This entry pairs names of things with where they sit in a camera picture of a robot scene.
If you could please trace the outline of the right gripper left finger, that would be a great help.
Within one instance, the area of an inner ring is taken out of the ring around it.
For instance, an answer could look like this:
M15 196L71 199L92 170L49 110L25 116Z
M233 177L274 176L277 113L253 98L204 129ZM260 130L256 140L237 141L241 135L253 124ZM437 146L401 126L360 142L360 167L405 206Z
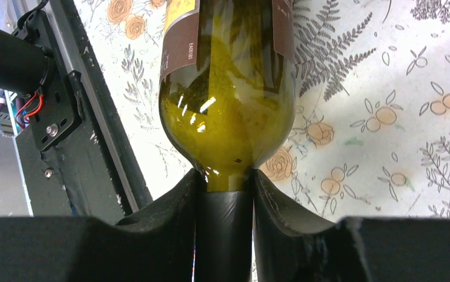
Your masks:
M190 281L196 171L111 225L95 217L0 217L0 281Z

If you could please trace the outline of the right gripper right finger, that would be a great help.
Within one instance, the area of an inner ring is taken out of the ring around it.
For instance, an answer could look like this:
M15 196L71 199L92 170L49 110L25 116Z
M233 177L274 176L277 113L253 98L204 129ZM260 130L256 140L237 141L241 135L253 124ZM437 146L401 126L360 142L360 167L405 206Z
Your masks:
M260 281L450 281L450 219L345 217L328 221L261 171L254 190Z

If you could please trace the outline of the green wine bottle brown label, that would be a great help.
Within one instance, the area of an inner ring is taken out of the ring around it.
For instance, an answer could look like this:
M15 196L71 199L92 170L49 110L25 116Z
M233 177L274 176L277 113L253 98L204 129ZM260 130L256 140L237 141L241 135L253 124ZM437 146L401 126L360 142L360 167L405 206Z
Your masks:
M168 1L159 112L198 171L196 281L248 281L253 187L294 120L292 1Z

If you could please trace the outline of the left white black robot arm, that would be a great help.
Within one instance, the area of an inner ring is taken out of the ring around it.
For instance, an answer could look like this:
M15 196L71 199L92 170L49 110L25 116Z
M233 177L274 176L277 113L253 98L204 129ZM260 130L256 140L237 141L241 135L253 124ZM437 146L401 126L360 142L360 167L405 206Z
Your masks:
M44 48L0 30L0 89L33 93L48 83L55 67Z

